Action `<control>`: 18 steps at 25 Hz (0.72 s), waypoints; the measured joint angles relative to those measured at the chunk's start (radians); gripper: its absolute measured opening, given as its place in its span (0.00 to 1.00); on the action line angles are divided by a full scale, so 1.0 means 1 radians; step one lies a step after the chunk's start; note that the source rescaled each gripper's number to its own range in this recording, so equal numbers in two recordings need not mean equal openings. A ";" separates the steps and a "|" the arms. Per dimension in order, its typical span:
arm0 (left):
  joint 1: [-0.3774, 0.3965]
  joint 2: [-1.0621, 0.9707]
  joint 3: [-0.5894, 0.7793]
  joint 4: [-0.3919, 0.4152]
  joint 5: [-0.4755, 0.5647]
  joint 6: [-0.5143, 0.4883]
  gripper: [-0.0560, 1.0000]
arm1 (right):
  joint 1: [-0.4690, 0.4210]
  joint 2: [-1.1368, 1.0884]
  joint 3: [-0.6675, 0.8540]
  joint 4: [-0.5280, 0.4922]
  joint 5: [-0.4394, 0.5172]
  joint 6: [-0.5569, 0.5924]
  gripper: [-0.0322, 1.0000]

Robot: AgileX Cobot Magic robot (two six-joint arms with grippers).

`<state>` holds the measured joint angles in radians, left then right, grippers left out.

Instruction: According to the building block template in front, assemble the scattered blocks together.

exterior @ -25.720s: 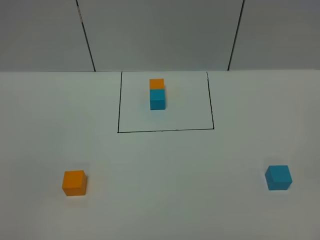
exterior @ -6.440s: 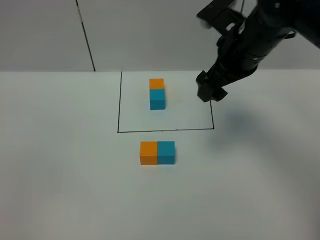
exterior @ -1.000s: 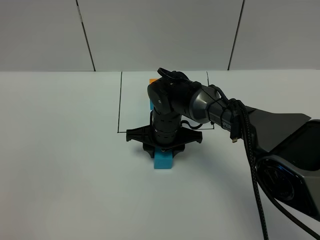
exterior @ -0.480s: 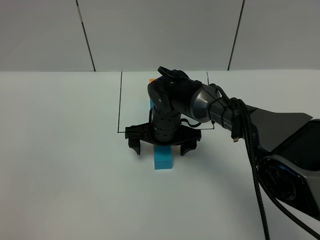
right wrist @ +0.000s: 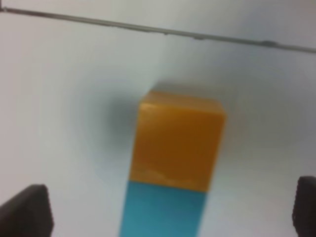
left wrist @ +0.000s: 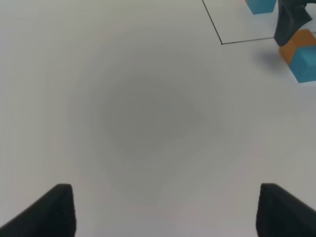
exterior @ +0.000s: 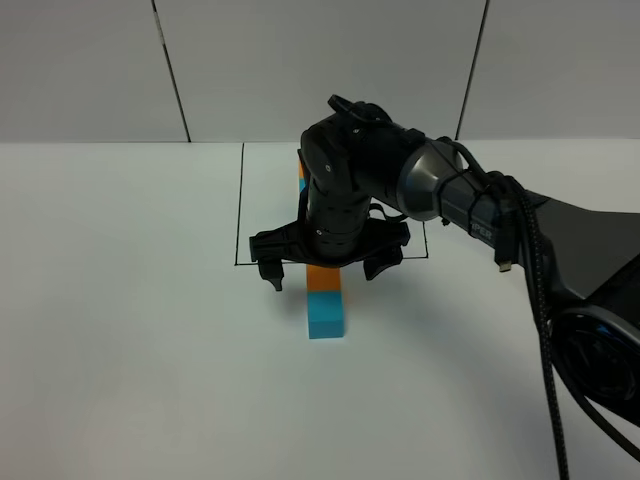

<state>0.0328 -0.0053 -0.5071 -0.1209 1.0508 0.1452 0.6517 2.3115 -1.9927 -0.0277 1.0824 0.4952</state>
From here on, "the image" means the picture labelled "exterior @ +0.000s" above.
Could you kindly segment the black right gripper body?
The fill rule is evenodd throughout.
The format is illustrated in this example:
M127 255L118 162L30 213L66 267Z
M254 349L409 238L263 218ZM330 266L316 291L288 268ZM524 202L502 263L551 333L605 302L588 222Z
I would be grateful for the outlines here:
M300 193L295 221L249 239L251 260L341 267L406 246L408 225L372 218L371 201L361 190L346 194L323 191L311 178Z

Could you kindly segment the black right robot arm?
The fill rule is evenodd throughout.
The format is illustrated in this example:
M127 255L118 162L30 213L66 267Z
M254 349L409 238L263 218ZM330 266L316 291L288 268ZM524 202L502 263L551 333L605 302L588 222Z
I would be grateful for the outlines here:
M498 267L541 279L555 363L578 393L639 420L639 217L583 209L485 172L460 143L431 139L379 106L339 96L306 129L305 187L294 222L251 237L260 275L280 287L286 261L398 265L409 220L441 219L488 245Z

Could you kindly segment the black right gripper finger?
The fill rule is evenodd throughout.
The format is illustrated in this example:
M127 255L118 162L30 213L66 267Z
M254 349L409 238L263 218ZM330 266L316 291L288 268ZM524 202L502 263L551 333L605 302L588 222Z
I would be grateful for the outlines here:
M388 268L400 265L403 259L401 246L391 246L368 256L363 260L366 280L371 281Z
M282 261L276 260L258 260L259 274L263 280L268 281L277 292L283 289L282 281L284 279L284 269Z

